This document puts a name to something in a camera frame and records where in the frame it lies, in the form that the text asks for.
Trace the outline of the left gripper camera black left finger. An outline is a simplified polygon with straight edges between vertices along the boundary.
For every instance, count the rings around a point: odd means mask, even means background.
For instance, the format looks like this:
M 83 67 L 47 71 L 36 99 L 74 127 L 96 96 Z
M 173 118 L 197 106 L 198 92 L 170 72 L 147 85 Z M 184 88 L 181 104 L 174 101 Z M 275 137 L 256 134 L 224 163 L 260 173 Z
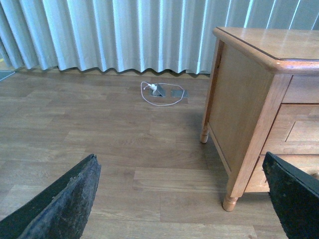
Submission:
M 88 155 L 1 220 L 2 239 L 79 239 L 94 203 L 101 165 Z

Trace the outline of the left gripper camera black right finger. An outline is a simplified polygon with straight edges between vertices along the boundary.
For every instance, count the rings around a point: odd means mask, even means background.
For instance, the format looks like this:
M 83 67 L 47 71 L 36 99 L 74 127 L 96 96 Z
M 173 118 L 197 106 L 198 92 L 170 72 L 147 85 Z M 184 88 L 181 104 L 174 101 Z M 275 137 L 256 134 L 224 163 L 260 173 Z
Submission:
M 262 164 L 270 198 L 290 239 L 319 237 L 319 180 L 267 152 Z

